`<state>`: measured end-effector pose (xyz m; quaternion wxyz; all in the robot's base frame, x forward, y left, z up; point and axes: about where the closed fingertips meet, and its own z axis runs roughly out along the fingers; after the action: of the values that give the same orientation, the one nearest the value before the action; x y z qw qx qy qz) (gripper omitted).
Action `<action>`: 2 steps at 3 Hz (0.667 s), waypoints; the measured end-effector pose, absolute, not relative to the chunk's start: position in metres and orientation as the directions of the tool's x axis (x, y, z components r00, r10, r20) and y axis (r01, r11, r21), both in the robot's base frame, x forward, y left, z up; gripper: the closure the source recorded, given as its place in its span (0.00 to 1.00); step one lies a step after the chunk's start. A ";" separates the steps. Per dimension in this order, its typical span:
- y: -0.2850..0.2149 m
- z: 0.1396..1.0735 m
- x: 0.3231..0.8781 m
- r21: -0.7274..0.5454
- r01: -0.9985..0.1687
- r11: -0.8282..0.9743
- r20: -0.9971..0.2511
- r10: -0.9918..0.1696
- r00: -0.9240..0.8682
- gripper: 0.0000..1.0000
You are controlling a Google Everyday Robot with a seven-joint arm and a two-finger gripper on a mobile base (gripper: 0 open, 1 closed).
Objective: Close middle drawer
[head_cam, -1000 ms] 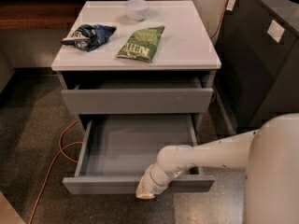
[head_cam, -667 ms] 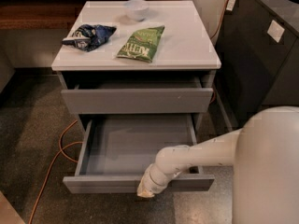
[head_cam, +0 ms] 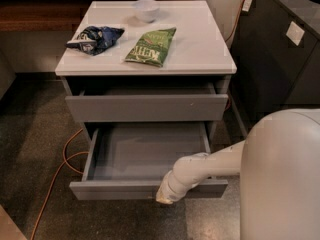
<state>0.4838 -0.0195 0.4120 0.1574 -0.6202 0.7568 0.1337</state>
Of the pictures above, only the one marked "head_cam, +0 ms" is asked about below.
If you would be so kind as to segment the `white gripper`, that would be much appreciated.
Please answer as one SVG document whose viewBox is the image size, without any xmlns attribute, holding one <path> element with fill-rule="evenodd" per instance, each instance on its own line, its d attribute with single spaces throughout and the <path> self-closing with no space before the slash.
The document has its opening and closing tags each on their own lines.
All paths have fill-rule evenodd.
<svg viewBox="0 0 320 240">
<path fill-rule="evenodd" d="M 156 194 L 156 201 L 161 204 L 170 205 L 181 200 L 187 192 L 196 187 L 199 180 L 184 174 L 169 171 L 163 178 Z"/>
</svg>

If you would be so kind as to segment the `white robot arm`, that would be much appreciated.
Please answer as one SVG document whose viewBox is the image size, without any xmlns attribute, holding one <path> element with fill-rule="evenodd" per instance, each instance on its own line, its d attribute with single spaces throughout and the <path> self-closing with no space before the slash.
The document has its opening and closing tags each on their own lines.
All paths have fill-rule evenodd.
<svg viewBox="0 0 320 240">
<path fill-rule="evenodd" d="M 320 240 L 320 109 L 274 112 L 239 143 L 178 159 L 156 200 L 172 204 L 210 176 L 236 174 L 241 240 Z"/>
</svg>

